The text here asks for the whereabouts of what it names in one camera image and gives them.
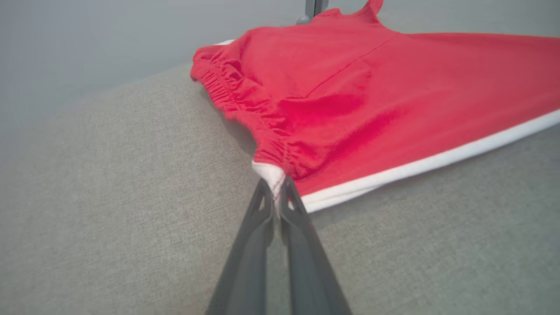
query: red fabric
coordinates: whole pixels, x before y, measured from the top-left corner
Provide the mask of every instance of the red fabric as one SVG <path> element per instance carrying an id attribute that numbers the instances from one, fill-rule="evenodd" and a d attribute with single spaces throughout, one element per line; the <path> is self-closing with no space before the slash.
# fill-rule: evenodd
<path id="1" fill-rule="evenodd" d="M 191 76 L 249 128 L 256 162 L 302 195 L 453 149 L 560 108 L 560 39 L 401 34 L 382 1 L 200 48 Z"/>

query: gray fabric surface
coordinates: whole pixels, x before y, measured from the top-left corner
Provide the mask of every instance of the gray fabric surface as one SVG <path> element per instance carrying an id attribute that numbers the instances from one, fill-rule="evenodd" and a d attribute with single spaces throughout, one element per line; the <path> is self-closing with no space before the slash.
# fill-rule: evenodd
<path id="1" fill-rule="evenodd" d="M 391 27 L 445 30 L 386 2 Z M 469 18 L 529 24 L 446 23 Z M 258 178 L 250 134 L 189 70 L 61 106 L 4 154 L 0 314 L 204 313 Z M 559 148 L 554 127 L 313 214 L 354 313 L 558 314 Z M 287 314 L 278 240 L 268 267 L 269 314 Z"/>

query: seam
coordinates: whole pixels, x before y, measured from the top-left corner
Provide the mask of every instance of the seam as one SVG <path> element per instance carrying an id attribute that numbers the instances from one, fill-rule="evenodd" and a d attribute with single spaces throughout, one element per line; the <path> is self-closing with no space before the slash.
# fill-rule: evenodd
<path id="1" fill-rule="evenodd" d="M 388 38 L 386 41 L 384 41 L 383 43 L 381 43 L 379 46 L 373 48 L 372 50 L 370 50 L 369 52 L 365 53 L 362 56 L 359 56 L 358 58 L 356 58 L 355 60 L 351 61 L 349 64 L 347 64 L 346 66 L 344 66 L 342 69 L 340 69 L 339 71 L 336 71 L 335 74 L 331 75 L 330 77 L 328 77 L 327 79 L 325 79 L 325 81 L 319 83 L 317 86 L 315 86 L 309 93 L 307 93 L 307 95 L 305 96 L 305 98 L 308 98 L 309 95 L 311 95 L 311 93 L 315 92 L 316 89 L 318 89 L 321 85 L 325 84 L 327 81 L 329 81 L 330 79 L 332 79 L 333 77 L 335 77 L 337 74 L 341 73 L 342 71 L 344 71 L 346 68 L 348 68 L 349 66 L 351 66 L 354 62 L 362 59 L 363 57 L 373 53 L 374 51 L 376 51 L 377 49 L 379 49 L 380 47 L 382 47 L 383 45 L 385 45 L 389 40 L 395 38 L 395 36 L 399 35 L 400 33 L 396 33 L 393 36 L 391 36 L 390 38 Z"/>
<path id="2" fill-rule="evenodd" d="M 282 174 L 282 176 L 280 177 L 280 179 L 278 180 L 278 182 L 274 185 L 274 187 L 272 188 L 272 190 L 276 190 L 276 187 L 278 187 L 278 185 L 284 180 L 284 177 L 286 177 L 286 174 Z"/>

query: ruffled fabric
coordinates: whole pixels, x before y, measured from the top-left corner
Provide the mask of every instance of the ruffled fabric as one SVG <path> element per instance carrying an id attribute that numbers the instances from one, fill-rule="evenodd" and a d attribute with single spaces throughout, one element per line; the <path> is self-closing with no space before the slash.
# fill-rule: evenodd
<path id="1" fill-rule="evenodd" d="M 191 77 L 200 81 L 216 108 L 229 120 L 247 127 L 257 142 L 254 160 L 271 163 L 289 172 L 293 158 L 288 157 L 290 122 L 270 93 L 242 74 L 239 61 L 229 49 L 207 47 L 195 57 Z"/>

